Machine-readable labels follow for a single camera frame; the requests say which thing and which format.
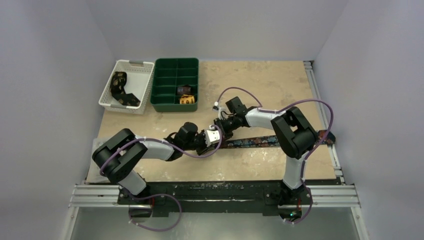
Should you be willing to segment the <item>navy floral tie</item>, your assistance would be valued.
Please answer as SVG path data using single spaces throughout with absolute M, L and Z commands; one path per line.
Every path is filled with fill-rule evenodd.
M 319 142 L 326 130 L 319 130 L 317 132 L 318 134 L 318 141 Z M 327 137 L 323 140 L 321 145 L 327 145 L 331 146 L 334 145 L 336 142 L 336 137 L 332 132 L 329 132 Z M 270 147 L 279 147 L 280 144 L 278 142 L 276 135 L 268 135 L 268 136 L 261 136 L 261 137 L 249 137 L 249 138 L 242 138 L 242 139 L 234 139 L 234 140 L 227 140 L 223 142 L 220 146 L 220 149 L 241 149 L 241 148 L 270 148 Z

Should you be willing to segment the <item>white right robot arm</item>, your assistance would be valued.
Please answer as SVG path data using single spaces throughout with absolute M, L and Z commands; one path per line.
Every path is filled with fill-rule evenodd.
M 286 155 L 282 179 L 285 187 L 281 189 L 280 196 L 284 202 L 294 203 L 301 195 L 299 187 L 305 180 L 307 155 L 312 152 L 319 139 L 316 130 L 296 106 L 277 113 L 254 106 L 247 108 L 239 97 L 227 101 L 226 106 L 230 115 L 227 118 L 213 120 L 213 123 L 221 129 L 224 139 L 231 138 L 233 131 L 241 127 L 274 131 L 279 146 Z

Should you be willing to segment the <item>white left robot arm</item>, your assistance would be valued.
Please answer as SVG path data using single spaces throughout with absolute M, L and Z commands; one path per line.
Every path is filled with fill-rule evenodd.
M 184 123 L 164 139 L 137 136 L 124 128 L 99 146 L 91 158 L 100 168 L 101 176 L 122 186 L 132 201 L 142 205 L 148 201 L 149 191 L 145 179 L 134 169 L 140 160 L 170 162 L 182 155 L 206 158 L 215 153 L 222 140 L 222 132 L 216 125 L 199 131 L 192 122 Z

